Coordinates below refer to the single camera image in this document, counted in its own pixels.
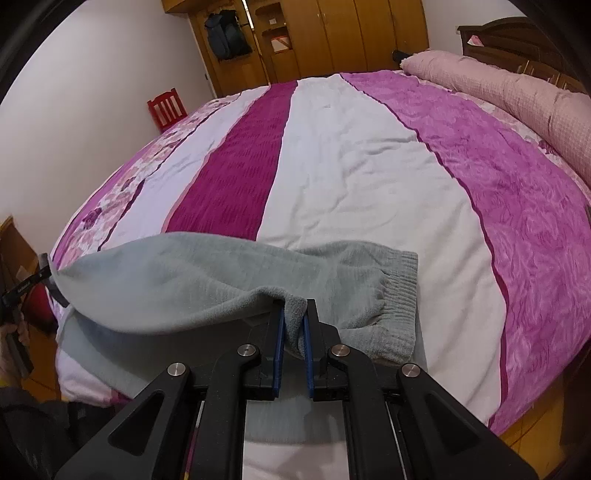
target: bed sheet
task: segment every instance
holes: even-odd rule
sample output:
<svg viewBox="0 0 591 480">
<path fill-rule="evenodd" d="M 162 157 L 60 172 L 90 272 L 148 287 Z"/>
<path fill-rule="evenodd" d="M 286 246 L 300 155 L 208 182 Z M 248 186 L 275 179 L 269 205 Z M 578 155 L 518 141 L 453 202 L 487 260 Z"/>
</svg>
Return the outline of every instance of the bed sheet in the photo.
<svg viewBox="0 0 591 480">
<path fill-rule="evenodd" d="M 208 103 L 113 174 L 52 258 L 166 231 L 415 251 L 430 374 L 500 433 L 589 337 L 589 197 L 491 104 L 400 73 L 343 74 Z M 57 370 L 72 400 L 119 400 L 61 351 Z M 282 465 L 329 449 L 327 469 L 343 468 L 339 442 L 276 447 Z M 245 445 L 245 473 L 281 476 L 261 448 Z"/>
</svg>

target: wooden headboard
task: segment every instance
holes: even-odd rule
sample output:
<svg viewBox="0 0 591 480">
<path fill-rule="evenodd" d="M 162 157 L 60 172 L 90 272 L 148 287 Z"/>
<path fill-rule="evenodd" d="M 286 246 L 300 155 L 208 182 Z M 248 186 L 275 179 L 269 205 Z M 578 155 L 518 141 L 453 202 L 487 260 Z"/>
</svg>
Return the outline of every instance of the wooden headboard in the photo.
<svg viewBox="0 0 591 480">
<path fill-rule="evenodd" d="M 525 73 L 567 89 L 585 92 L 583 84 L 552 42 L 527 17 L 509 17 L 480 26 L 458 27 L 464 55 L 515 73 Z M 468 43 L 475 35 L 476 39 Z"/>
</svg>

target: backpack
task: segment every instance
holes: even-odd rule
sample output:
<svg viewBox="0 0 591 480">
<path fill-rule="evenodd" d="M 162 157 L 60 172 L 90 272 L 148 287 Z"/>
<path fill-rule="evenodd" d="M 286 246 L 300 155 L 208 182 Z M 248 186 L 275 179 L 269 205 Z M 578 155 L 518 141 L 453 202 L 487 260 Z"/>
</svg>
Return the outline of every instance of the backpack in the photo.
<svg viewBox="0 0 591 480">
<path fill-rule="evenodd" d="M 238 24 L 235 10 L 210 14 L 205 21 L 207 39 L 218 60 L 229 60 L 252 52 Z"/>
</svg>

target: wooden wardrobe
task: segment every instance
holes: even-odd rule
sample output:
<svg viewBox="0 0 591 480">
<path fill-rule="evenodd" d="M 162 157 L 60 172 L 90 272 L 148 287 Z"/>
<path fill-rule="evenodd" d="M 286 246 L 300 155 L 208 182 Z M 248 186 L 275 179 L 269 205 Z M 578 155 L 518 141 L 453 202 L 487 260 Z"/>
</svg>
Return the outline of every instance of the wooden wardrobe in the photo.
<svg viewBox="0 0 591 480">
<path fill-rule="evenodd" d="M 338 72 L 397 69 L 394 50 L 428 48 L 421 0 L 163 0 L 167 12 L 188 13 L 218 96 L 267 83 Z M 204 22 L 235 9 L 253 53 L 219 61 Z M 277 40 L 288 47 L 276 51 Z"/>
</svg>

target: red chair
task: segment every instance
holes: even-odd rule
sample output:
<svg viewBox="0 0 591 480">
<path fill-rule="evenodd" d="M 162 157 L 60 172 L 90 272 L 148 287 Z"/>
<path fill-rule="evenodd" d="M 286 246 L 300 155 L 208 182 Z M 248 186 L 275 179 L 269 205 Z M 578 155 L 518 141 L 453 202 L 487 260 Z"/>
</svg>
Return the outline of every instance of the red chair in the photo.
<svg viewBox="0 0 591 480">
<path fill-rule="evenodd" d="M 166 132 L 171 126 L 187 116 L 176 88 L 164 92 L 148 102 L 148 110 L 160 129 L 160 133 Z"/>
</svg>

